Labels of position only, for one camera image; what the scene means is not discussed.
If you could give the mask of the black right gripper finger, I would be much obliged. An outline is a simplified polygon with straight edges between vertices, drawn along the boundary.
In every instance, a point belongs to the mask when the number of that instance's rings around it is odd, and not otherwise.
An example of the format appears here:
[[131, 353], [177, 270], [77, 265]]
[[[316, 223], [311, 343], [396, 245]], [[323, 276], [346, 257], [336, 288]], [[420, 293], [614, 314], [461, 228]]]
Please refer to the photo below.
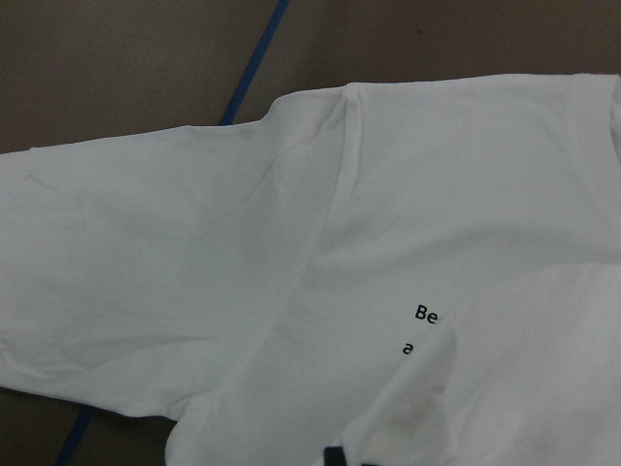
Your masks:
[[342, 447], [330, 446], [323, 451], [324, 466], [347, 466], [345, 453]]

